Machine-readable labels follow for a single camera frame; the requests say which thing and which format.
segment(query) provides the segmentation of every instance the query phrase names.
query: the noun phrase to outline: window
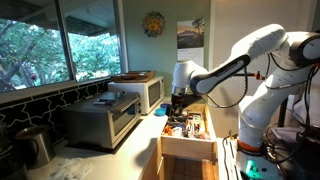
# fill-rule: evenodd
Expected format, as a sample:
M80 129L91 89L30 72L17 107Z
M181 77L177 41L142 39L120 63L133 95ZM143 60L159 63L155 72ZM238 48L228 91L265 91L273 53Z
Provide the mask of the window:
M122 72L114 2L0 1L0 95Z

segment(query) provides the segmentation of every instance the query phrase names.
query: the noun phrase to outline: robotic arm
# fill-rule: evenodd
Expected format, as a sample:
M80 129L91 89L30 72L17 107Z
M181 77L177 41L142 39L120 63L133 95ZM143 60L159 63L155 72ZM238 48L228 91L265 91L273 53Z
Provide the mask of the robotic arm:
M286 33L280 25L272 24L237 42L228 60L210 72L190 60L179 60L173 72L172 107L181 106L188 87L195 95L205 95L261 55L273 53L281 58L282 68L275 70L252 97L239 104L236 156L236 166L250 178L277 178L275 165L261 157L263 129L282 101L309 78L312 65L320 62L319 49L320 34ZM255 162L251 169L261 171L247 172L249 159Z

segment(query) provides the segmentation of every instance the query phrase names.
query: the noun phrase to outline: backsplash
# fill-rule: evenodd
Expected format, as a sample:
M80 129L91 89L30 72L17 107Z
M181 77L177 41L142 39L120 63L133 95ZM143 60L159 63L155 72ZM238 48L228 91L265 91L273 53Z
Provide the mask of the backsplash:
M59 142L65 137L61 109L107 91L109 81L102 80L0 104L0 122L7 124L10 139L24 128L45 124L50 127L51 141Z

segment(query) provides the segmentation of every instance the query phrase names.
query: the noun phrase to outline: kitchen counter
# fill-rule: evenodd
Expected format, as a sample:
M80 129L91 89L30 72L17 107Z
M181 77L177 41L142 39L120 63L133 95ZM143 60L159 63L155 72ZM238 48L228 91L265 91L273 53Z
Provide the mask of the kitchen counter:
M141 116L141 122L115 153L102 153L84 149L66 147L67 141L55 147L56 156L47 165L29 170L32 180L50 179L50 174L57 172L66 160L81 158L76 167L89 169L82 171L82 179L141 179L151 155L160 141L167 116L158 117L151 112Z

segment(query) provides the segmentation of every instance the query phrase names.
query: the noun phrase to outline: window frame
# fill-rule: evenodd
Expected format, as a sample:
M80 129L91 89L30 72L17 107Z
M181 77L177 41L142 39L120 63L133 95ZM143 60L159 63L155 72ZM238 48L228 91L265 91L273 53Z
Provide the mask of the window frame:
M65 89L69 87L80 86L83 84L93 83L101 80L106 80L109 77L102 77L102 78L95 78L86 81L78 82L76 80L76 68L75 64L72 62L71 56L71 49L69 46L69 39L68 39L68 32L66 31L66 22L63 12L60 10L61 0L53 0L56 6L57 16L58 16L58 26L59 32L61 35L61 40L63 44L63 50L66 57L66 65L69 72L69 77L71 80L54 83L54 84L47 84L37 87L30 87L25 89L20 89L11 92L3 92L0 93L0 104L16 101L23 98L32 97L39 94L49 93L53 91L58 91L60 89ZM114 11L115 11L115 18L116 18L116 27L117 27L117 35L118 35L118 46L119 46L119 56L120 56L120 64L121 64L121 72L128 71L128 60L127 60L127 50L126 50L126 41L125 41L125 29L124 29L124 15L123 15L123 5L122 0L113 0L114 4Z

